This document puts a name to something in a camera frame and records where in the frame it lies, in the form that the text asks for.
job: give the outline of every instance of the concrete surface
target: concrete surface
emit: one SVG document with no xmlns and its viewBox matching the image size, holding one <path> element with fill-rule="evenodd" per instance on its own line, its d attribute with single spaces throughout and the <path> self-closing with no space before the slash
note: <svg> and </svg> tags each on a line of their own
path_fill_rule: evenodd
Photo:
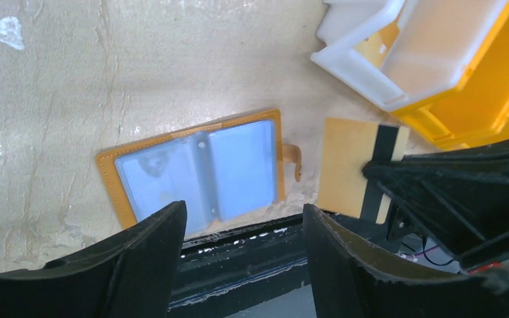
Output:
<svg viewBox="0 0 509 318">
<path fill-rule="evenodd" d="M 294 0 L 0 0 L 0 272 L 38 268 L 120 230 L 99 150 L 279 107 L 304 151 L 286 202 L 316 198 L 325 116 L 387 120 L 312 64 L 326 5 Z M 417 138 L 411 151 L 425 146 Z"/>
<path fill-rule="evenodd" d="M 226 318 L 316 318 L 311 285 L 292 290 Z"/>
</svg>

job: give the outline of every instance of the brown card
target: brown card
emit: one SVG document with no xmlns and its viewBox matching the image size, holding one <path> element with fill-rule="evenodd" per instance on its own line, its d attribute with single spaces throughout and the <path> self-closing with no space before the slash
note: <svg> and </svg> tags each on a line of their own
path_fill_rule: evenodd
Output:
<svg viewBox="0 0 509 318">
<path fill-rule="evenodd" d="M 372 160 L 401 160 L 410 130 L 328 117 L 325 120 L 317 205 L 324 210 L 383 224 L 390 198 L 362 175 Z"/>
<path fill-rule="evenodd" d="M 280 110 L 268 109 L 258 112 L 243 113 L 217 119 L 215 121 L 205 123 L 196 127 L 182 129 L 180 131 L 170 132 L 154 136 L 144 140 L 138 140 L 129 144 L 124 144 L 109 150 L 100 152 L 96 156 L 96 164 L 100 170 L 100 174 L 104 184 L 107 188 L 108 195 L 112 201 L 116 214 L 120 220 L 120 224 L 124 229 L 137 224 L 137 220 L 133 213 L 130 201 L 124 190 L 124 186 L 116 169 L 116 158 L 130 154 L 132 152 L 142 150 L 175 138 L 180 138 L 194 134 L 198 131 L 216 131 L 229 127 L 245 125 L 256 121 L 271 120 L 274 121 L 276 127 L 276 160 L 277 165 L 277 180 L 278 180 L 278 200 L 284 201 L 286 197 L 286 190 L 284 188 L 284 168 L 282 159 L 282 127 L 280 121 Z"/>
</svg>

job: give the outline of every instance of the yellow plastic bin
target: yellow plastic bin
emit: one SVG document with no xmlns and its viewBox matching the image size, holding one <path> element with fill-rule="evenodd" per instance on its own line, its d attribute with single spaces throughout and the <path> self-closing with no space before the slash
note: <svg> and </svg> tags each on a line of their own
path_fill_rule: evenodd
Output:
<svg viewBox="0 0 509 318">
<path fill-rule="evenodd" d="M 392 114 L 442 149 L 509 138 L 509 2 L 457 86 Z"/>
</svg>

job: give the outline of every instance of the beige floor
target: beige floor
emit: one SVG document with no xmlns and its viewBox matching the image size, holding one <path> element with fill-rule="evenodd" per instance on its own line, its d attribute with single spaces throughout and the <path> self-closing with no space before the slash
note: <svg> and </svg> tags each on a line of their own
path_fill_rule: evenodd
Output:
<svg viewBox="0 0 509 318">
<path fill-rule="evenodd" d="M 295 184 L 289 167 L 286 202 L 212 230 L 314 201 L 325 116 L 388 118 L 310 62 L 325 10 L 319 0 L 0 1 L 25 47 L 0 42 L 0 272 L 120 230 L 93 162 L 100 149 L 225 115 L 279 107 L 304 176 Z M 410 151 L 425 148 L 414 137 Z"/>
</svg>

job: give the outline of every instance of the black metal frame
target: black metal frame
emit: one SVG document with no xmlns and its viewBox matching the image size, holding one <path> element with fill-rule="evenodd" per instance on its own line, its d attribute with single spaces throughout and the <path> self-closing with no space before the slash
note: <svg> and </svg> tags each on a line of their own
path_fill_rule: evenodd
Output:
<svg viewBox="0 0 509 318">
<path fill-rule="evenodd" d="M 420 266 L 310 204 L 304 236 L 319 318 L 509 317 L 509 268 L 464 276 Z"/>
<path fill-rule="evenodd" d="M 329 213 L 344 227 L 396 252 L 388 225 Z M 226 317 L 308 285 L 303 217 L 294 215 L 184 243 L 168 317 Z"/>
<path fill-rule="evenodd" d="M 363 174 L 392 198 L 404 231 L 434 238 L 464 269 L 509 259 L 509 140 L 369 162 Z"/>
</svg>

